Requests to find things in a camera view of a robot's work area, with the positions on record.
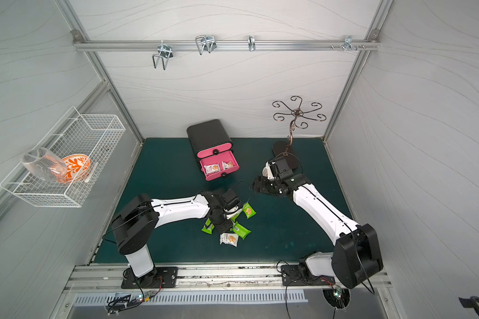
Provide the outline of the green cookie packet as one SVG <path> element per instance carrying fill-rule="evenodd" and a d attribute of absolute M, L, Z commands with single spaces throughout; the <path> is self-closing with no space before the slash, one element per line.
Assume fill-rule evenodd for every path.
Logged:
<path fill-rule="evenodd" d="M 243 205 L 242 211 L 246 215 L 247 219 L 250 219 L 250 218 L 252 218 L 253 216 L 256 215 L 255 209 L 248 202 Z"/>
<path fill-rule="evenodd" d="M 232 231 L 238 235 L 241 239 L 245 239 L 250 233 L 251 231 L 248 230 L 247 228 L 245 228 L 244 226 L 242 226 L 241 224 L 239 224 L 238 222 L 236 222 L 233 227 L 232 227 Z"/>
<path fill-rule="evenodd" d="M 233 221 L 233 222 L 235 222 L 236 219 L 237 219 L 242 213 L 243 213 L 242 210 L 239 210 L 239 211 L 235 212 L 235 214 L 233 214 L 233 215 L 231 216 L 230 220 Z"/>
<path fill-rule="evenodd" d="M 211 220 L 206 219 L 206 222 L 204 226 L 202 227 L 202 232 L 211 235 L 213 233 L 214 228 L 215 228 L 215 225 L 211 222 Z"/>

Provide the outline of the pink top drawer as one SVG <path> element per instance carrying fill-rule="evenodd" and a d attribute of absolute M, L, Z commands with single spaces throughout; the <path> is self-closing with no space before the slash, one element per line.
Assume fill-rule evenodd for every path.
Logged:
<path fill-rule="evenodd" d="M 232 143 L 231 142 L 226 142 L 226 143 L 223 143 L 223 144 L 220 144 L 220 145 L 217 145 L 217 146 L 213 146 L 213 147 L 210 147 L 210 148 L 200 150 L 199 152 L 197 152 L 196 156 L 199 159 L 204 159 L 204 158 L 207 158 L 207 157 L 210 157 L 210 156 L 216 156 L 216 155 L 218 155 L 222 152 L 226 152 L 226 151 L 230 150 L 231 148 L 232 148 Z"/>

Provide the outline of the pink drawer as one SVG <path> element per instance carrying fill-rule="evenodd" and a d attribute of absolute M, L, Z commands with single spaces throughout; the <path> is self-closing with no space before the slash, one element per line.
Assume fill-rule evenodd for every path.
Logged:
<path fill-rule="evenodd" d="M 210 157 L 210 156 L 216 156 L 216 155 L 218 155 L 222 152 L 226 152 L 226 151 L 230 150 L 231 148 L 232 148 L 232 143 L 231 142 L 226 142 L 226 143 L 223 143 L 223 144 L 220 144 L 220 145 L 217 145 L 217 146 L 213 146 L 213 147 L 210 147 L 210 148 L 200 150 L 199 152 L 197 152 L 196 156 L 199 159 L 204 159 L 204 158 L 207 158 L 207 157 Z"/>
<path fill-rule="evenodd" d="M 229 161 L 232 161 L 234 163 L 234 167 L 232 169 L 223 170 L 222 169 L 222 162 L 229 162 Z M 221 171 L 218 172 L 218 173 L 212 174 L 212 175 L 206 175 L 204 166 L 205 165 L 210 165 L 210 164 L 213 164 L 213 163 L 218 163 L 220 165 Z M 222 153 L 220 153 L 216 156 L 210 156 L 210 157 L 201 159 L 200 160 L 200 166 L 201 166 L 202 172 L 205 175 L 206 181 L 212 181 L 212 180 L 218 179 L 218 178 L 225 178 L 228 175 L 238 171 L 239 168 L 240 168 L 240 165 L 238 164 L 238 162 L 237 162 L 237 160 L 234 156 L 234 153 L 231 150 L 228 150 L 226 152 L 222 152 Z"/>

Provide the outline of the white cookie packet bottom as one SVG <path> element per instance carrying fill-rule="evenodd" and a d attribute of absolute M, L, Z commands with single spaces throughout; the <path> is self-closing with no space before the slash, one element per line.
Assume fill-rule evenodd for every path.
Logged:
<path fill-rule="evenodd" d="M 223 233 L 220 235 L 220 244 L 238 246 L 239 236 L 235 233 Z"/>

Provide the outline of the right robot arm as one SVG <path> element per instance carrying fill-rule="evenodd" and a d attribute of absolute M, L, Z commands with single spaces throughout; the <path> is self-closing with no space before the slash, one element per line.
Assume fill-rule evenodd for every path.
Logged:
<path fill-rule="evenodd" d="M 276 157 L 266 162 L 262 175 L 253 183 L 257 193 L 287 197 L 302 208 L 331 240 L 332 254 L 316 252 L 303 261 L 305 274 L 337 279 L 355 288 L 384 269 L 377 232 L 370 224 L 360 225 L 326 199 L 303 174 L 295 174 L 287 160 Z"/>

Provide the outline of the black pink drawer cabinet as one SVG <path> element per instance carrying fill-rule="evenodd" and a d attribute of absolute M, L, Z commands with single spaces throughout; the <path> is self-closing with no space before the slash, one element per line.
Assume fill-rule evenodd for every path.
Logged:
<path fill-rule="evenodd" d="M 189 126 L 186 129 L 186 133 L 190 141 L 192 151 L 199 165 L 201 159 L 199 159 L 196 154 L 200 150 L 217 146 L 226 142 L 231 142 L 233 148 L 232 139 L 229 137 L 223 124 L 218 119 Z"/>

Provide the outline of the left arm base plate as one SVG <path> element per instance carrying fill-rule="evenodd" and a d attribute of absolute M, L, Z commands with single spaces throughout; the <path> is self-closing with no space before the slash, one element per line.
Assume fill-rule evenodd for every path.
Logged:
<path fill-rule="evenodd" d="M 151 289 L 174 288 L 178 276 L 178 267 L 158 267 L 146 275 L 136 277 L 129 267 L 122 274 L 121 288 L 123 289 Z"/>

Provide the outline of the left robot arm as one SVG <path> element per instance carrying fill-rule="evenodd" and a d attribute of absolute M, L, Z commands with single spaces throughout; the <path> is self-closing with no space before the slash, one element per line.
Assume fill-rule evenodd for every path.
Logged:
<path fill-rule="evenodd" d="M 203 191 L 180 199 L 152 199 L 140 194 L 112 220 L 110 232 L 134 277 L 143 279 L 157 273 L 148 249 L 156 228 L 187 219 L 208 219 L 215 230 L 225 233 L 234 226 L 232 215 L 241 209 L 242 202 L 232 189 Z"/>

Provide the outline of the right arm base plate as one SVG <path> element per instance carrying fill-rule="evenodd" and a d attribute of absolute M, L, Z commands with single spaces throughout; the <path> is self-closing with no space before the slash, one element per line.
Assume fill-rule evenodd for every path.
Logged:
<path fill-rule="evenodd" d="M 335 279 L 332 276 L 312 275 L 303 265 L 282 265 L 279 272 L 285 287 L 325 286 L 333 288 L 335 286 Z"/>

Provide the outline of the white cookie packet small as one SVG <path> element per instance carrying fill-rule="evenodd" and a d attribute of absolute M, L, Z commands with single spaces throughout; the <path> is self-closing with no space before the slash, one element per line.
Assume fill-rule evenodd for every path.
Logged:
<path fill-rule="evenodd" d="M 232 169 L 233 167 L 234 167 L 234 163 L 232 161 L 222 162 L 222 169 L 223 170 Z"/>

